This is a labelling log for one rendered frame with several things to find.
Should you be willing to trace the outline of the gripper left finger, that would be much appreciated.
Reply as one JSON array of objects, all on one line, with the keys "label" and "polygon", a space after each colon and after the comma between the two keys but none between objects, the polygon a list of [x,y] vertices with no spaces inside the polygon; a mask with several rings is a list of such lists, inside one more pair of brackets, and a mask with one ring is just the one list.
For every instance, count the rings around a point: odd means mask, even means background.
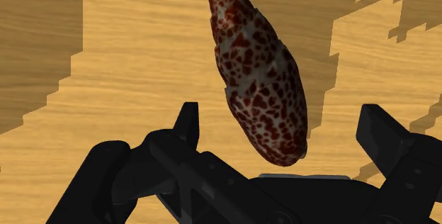
[{"label": "gripper left finger", "polygon": [[211,152],[199,153],[198,103],[185,102],[171,129],[131,148],[95,145],[46,224],[126,224],[137,201],[156,196],[178,224],[300,224],[279,200]]}]

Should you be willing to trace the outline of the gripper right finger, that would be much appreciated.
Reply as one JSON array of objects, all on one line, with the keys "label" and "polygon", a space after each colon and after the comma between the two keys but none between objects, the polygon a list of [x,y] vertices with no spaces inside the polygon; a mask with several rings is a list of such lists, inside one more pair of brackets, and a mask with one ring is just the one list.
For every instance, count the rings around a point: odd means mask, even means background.
[{"label": "gripper right finger", "polygon": [[442,202],[442,140],[409,132],[373,103],[361,106],[356,140],[385,177],[361,224],[442,224],[430,218]]}]

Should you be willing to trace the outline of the red spotted white seashell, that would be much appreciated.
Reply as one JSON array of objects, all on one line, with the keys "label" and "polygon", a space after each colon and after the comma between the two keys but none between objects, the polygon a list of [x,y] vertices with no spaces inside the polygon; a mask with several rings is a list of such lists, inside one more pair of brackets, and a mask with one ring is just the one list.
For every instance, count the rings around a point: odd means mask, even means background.
[{"label": "red spotted white seashell", "polygon": [[254,149],[288,167],[307,154],[307,102],[300,72],[250,0],[208,0],[215,63],[227,105]]}]

